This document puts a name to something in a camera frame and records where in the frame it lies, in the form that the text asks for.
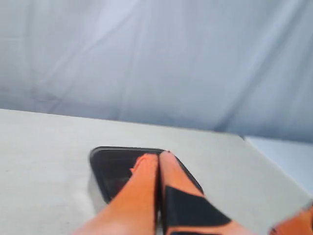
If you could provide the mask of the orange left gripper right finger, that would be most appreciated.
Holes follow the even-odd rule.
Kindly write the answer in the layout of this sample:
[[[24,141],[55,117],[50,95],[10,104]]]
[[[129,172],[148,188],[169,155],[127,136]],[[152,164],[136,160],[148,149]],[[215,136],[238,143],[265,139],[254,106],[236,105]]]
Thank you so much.
[[[159,155],[163,232],[166,235],[249,235],[205,197],[192,174],[169,151]]]

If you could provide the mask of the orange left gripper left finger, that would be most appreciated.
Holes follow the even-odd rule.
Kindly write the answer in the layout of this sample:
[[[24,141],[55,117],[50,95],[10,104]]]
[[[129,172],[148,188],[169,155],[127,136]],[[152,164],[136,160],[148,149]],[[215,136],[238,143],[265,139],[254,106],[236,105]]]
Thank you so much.
[[[154,235],[157,221],[158,156],[136,160],[132,176],[113,200],[75,235]]]

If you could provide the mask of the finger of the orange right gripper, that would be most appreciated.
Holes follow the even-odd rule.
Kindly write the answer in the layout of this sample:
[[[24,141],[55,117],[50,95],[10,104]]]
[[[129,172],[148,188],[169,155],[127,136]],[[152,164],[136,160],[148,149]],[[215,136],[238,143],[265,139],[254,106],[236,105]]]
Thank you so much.
[[[269,235],[313,235],[313,206],[275,225]]]

